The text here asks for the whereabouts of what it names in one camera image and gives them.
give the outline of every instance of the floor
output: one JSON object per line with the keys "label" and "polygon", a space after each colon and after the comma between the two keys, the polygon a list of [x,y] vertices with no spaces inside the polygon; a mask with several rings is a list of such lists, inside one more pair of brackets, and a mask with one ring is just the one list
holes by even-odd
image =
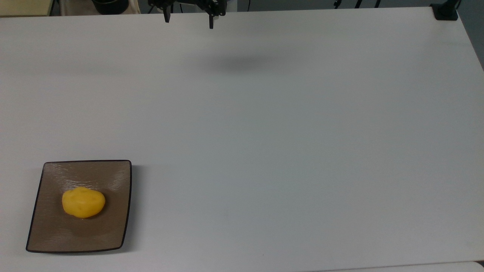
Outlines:
{"label": "floor", "polygon": [[[339,8],[354,8],[356,2],[342,0]],[[379,7],[428,7],[435,2],[443,3],[444,0],[381,0]],[[148,13],[148,0],[138,0],[138,3],[141,13]],[[333,9],[333,3],[333,0],[237,0],[237,8],[239,12],[247,11],[249,6],[250,11]],[[360,8],[373,8],[375,3],[376,0],[363,0]],[[458,11],[481,66],[484,67],[484,0],[462,0]],[[181,12],[180,5],[175,4],[174,12]],[[59,7],[55,3],[52,15],[58,14]]]}

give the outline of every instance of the black bracket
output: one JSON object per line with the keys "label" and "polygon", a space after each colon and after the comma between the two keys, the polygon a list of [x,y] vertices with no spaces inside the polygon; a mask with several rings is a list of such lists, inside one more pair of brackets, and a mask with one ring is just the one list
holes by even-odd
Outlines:
{"label": "black bracket", "polygon": [[457,2],[459,0],[448,0],[443,4],[430,4],[434,11],[435,19],[439,21],[457,21],[459,18],[455,9]]}

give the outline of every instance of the square plate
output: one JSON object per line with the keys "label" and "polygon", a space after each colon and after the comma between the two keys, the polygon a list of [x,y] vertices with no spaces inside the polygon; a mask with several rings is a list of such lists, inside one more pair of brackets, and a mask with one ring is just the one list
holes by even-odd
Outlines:
{"label": "square plate", "polygon": [[[122,247],[131,200],[128,160],[49,162],[44,164],[26,250],[81,253]],[[62,208],[62,194],[78,186],[103,193],[106,204],[80,219]]]}

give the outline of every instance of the plate rim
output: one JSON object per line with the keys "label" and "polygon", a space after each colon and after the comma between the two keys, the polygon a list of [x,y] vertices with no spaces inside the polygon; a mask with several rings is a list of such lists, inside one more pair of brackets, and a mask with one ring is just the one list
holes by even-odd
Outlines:
{"label": "plate rim", "polygon": [[[121,239],[121,245],[119,245],[119,247],[113,247],[113,248],[96,249],[96,250],[81,250],[81,251],[45,251],[45,250],[31,250],[31,249],[29,249],[29,242],[30,242],[30,235],[32,233],[33,219],[34,219],[34,216],[35,216],[35,211],[37,209],[37,201],[39,200],[40,187],[42,185],[42,179],[44,177],[45,165],[46,164],[52,164],[52,163],[85,163],[85,162],[129,162],[128,210],[126,212],[126,222],[124,224],[124,232],[123,232],[122,239]],[[27,244],[25,245],[25,250],[27,250],[28,252],[33,252],[33,253],[93,253],[93,252],[102,252],[102,251],[120,249],[124,244],[124,238],[126,237],[126,230],[128,228],[129,210],[130,210],[130,207],[131,207],[131,188],[132,188],[132,185],[133,185],[133,164],[131,163],[130,160],[80,160],[80,161],[58,161],[58,162],[46,162],[46,163],[44,163],[44,165],[42,166],[42,173],[40,175],[39,188],[37,189],[37,196],[35,197],[35,204],[33,206],[32,219],[30,220],[29,235],[27,237]]]}

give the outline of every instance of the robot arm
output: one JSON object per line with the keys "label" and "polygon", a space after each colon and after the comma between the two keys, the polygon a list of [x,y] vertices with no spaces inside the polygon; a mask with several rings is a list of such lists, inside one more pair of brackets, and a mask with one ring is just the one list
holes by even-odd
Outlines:
{"label": "robot arm", "polygon": [[[156,6],[163,11],[165,22],[170,22],[170,7],[175,0],[148,0],[148,5]],[[227,0],[184,0],[184,3],[197,5],[209,15],[209,26],[213,29],[213,19],[216,16],[224,16],[227,11]]]}

